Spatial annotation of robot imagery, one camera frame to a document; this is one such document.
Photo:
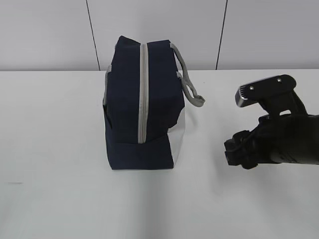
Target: white panel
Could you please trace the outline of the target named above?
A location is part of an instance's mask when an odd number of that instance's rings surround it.
[[[319,1],[228,2],[218,69],[319,67]]]
[[[185,132],[185,108],[183,108],[178,116],[176,124],[167,131],[171,156],[173,158],[174,166],[177,163],[179,151],[183,143],[183,136]]]
[[[101,69],[120,35],[139,42],[169,39],[192,69],[215,69],[225,0],[89,0]]]
[[[0,70],[98,70],[85,0],[1,0]]]

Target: bag handle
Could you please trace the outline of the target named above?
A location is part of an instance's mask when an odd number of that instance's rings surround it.
[[[106,89],[108,87],[108,75],[112,71],[112,65],[108,66],[108,69],[105,73],[105,91],[104,91],[104,97],[103,97],[103,105],[106,106]]]
[[[170,47],[173,49],[183,71],[183,76],[180,74],[180,72],[177,72],[177,77],[180,78],[181,86],[186,98],[192,105],[196,107],[202,107],[203,104],[205,103],[205,99],[203,98],[203,96],[200,96],[199,94],[197,94],[197,90],[195,89],[195,86],[193,85],[193,83],[191,82],[189,78],[184,59],[182,58],[178,48],[173,43],[170,43]],[[191,96],[187,87],[190,88],[193,94],[193,97]]]

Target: insulated bag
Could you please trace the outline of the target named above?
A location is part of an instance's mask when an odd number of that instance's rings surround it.
[[[174,54],[183,75],[177,70]],[[105,75],[103,98],[107,156],[112,169],[174,167],[185,129],[183,92],[193,105],[204,104],[170,41],[140,44],[119,38]]]

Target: navy blue bag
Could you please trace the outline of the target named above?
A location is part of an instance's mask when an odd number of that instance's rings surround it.
[[[177,70],[174,53],[183,76]],[[193,105],[204,104],[170,41],[140,44],[119,38],[106,72],[103,98],[112,169],[174,167],[185,128],[183,91]]]

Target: white table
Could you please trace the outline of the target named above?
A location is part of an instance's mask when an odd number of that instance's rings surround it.
[[[224,141],[265,112],[238,108],[240,84],[291,74],[319,114],[319,70],[190,71],[173,170],[112,171],[104,72],[0,72],[1,239],[317,239],[319,166],[228,166]]]

